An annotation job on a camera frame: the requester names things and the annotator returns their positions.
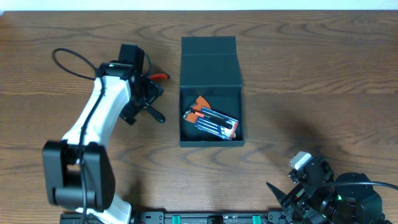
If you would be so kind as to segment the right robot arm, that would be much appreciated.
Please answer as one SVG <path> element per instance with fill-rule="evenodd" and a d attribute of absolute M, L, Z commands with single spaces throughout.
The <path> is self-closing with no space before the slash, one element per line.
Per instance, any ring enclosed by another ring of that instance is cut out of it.
<path fill-rule="evenodd" d="M 285 223 L 390 223 L 374 187 L 397 189 L 396 185 L 373 182 L 364 173 L 355 172 L 317 183 L 300 179 L 288 194 L 269 182 L 267 186 L 278 200 Z"/>

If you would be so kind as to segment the orange scraper with wooden handle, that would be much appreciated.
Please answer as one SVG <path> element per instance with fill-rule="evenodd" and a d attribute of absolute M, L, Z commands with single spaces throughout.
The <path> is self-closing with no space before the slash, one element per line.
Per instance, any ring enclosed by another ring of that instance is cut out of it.
<path fill-rule="evenodd" d="M 182 118 L 190 123 L 196 123 L 198 118 L 203 118 L 201 114 L 201 109 L 207 108 L 211 109 L 209 102 L 207 102 L 204 97 L 199 96 L 183 113 Z"/>

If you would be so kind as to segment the blue precision screwdriver set case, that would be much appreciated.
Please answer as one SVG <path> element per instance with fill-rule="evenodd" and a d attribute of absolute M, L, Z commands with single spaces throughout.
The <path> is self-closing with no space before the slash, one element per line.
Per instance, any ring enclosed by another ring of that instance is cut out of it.
<path fill-rule="evenodd" d="M 232 124 L 233 128 L 232 129 L 227 129 L 225 127 L 219 126 L 215 123 L 212 123 L 206 118 L 198 118 L 196 123 L 194 123 L 194 127 L 198 128 L 201 131 L 208 132 L 210 134 L 214 134 L 215 136 L 218 136 L 219 138 L 223 140 L 228 140 L 231 141 L 236 137 L 236 129 L 238 127 L 239 121 L 231 118 L 229 116 L 226 116 L 224 114 L 221 114 L 219 112 L 209 110 L 207 108 L 202 108 L 201 113 L 210 115 L 210 116 L 217 116 L 222 119 L 225 119 L 227 123 Z"/>

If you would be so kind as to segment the red handled pliers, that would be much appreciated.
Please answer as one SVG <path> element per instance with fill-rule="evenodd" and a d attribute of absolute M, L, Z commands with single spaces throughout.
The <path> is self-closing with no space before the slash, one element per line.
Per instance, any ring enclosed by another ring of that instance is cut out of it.
<path fill-rule="evenodd" d="M 149 78 L 151 80 L 168 80 L 170 76 L 166 73 L 156 73 L 153 75 L 150 75 Z"/>

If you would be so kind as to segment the hammer with red black handle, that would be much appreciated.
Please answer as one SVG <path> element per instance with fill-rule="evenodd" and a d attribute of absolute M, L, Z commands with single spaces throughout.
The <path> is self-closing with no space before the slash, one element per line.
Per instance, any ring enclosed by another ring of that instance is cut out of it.
<path fill-rule="evenodd" d="M 206 115 L 206 114 L 203 114 L 201 112 L 198 112 L 198 111 L 194 110 L 193 107 L 196 106 L 197 104 L 198 103 L 192 103 L 189 106 L 188 110 L 186 110 L 186 112 L 184 112 L 182 118 L 186 119 L 188 117 L 188 114 L 193 113 L 193 114 L 197 115 L 198 117 L 206 118 L 209 121 L 211 121 L 212 123 L 215 123 L 215 124 L 217 124 L 219 126 L 225 127 L 227 129 L 232 129 L 233 128 L 233 125 L 227 123 L 225 119 L 222 119 L 222 118 L 217 117 L 217 116 Z"/>

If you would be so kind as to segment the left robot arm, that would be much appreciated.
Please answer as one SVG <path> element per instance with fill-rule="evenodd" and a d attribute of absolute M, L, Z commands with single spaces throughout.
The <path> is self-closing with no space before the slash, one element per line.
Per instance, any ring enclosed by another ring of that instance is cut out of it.
<path fill-rule="evenodd" d="M 163 89 L 142 71 L 145 52 L 123 44 L 116 60 L 93 67 L 93 92 L 80 117 L 60 141 L 42 150 L 47 197 L 70 209 L 60 223 L 139 223 L 133 206 L 116 194 L 107 148 L 118 118 L 128 124 L 147 110 L 155 120 L 165 117 L 152 107 Z"/>

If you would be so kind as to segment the black handled screwdriver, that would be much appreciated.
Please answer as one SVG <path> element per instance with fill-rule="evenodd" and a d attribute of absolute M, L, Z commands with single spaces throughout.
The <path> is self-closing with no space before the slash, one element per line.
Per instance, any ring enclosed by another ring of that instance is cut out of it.
<path fill-rule="evenodd" d="M 144 108 L 151 114 L 151 116 L 159 123 L 165 123 L 165 116 L 157 111 L 154 107 L 152 107 L 150 104 L 146 103 Z"/>

